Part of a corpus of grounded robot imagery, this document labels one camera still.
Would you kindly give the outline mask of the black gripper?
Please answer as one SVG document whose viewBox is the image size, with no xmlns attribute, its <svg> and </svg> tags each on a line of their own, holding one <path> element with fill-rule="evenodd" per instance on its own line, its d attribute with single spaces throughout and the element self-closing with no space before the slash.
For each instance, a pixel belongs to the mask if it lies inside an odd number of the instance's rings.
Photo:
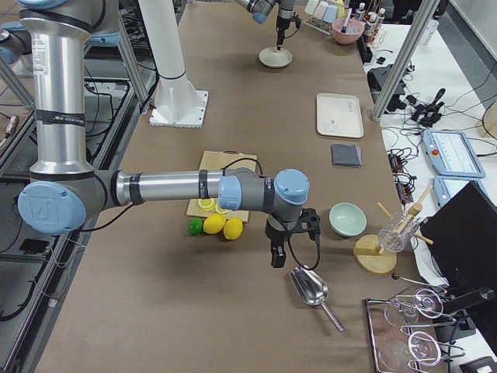
<svg viewBox="0 0 497 373">
<path fill-rule="evenodd" d="M 286 262 L 284 243 L 288 239 L 289 231 L 295 227 L 295 220 L 283 220 L 275 214 L 269 214 L 266 219 L 265 233 L 270 240 L 271 267 L 283 268 Z"/>
<path fill-rule="evenodd" d="M 283 45 L 283 39 L 285 38 L 285 32 L 290 27 L 291 11 L 290 10 L 280 10 L 276 18 L 276 51 L 280 51 Z"/>
</svg>

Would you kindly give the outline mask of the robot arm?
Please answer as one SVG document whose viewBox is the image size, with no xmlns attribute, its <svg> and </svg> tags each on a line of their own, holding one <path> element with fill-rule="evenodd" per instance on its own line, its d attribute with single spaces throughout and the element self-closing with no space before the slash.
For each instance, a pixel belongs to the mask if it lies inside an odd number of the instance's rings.
<svg viewBox="0 0 497 373">
<path fill-rule="evenodd" d="M 297 29 L 300 28 L 300 18 L 294 11 L 294 1 L 292 0 L 236 0 L 242 8 L 252 14 L 252 19 L 258 23 L 263 24 L 273 8 L 278 5 L 278 15 L 276 18 L 276 49 L 281 50 L 284 40 L 285 32 L 289 29 L 291 23 L 295 23 Z"/>
<path fill-rule="evenodd" d="M 19 3 L 31 36 L 38 151 L 18 199 L 22 219 L 38 232 L 61 235 L 112 207 L 216 198 L 223 209 L 267 214 L 271 264 L 281 268 L 290 237 L 311 222 L 310 184 L 301 171 L 285 169 L 273 178 L 246 168 L 132 174 L 88 162 L 83 47 L 94 36 L 117 36 L 119 14 L 115 1 Z"/>
</svg>

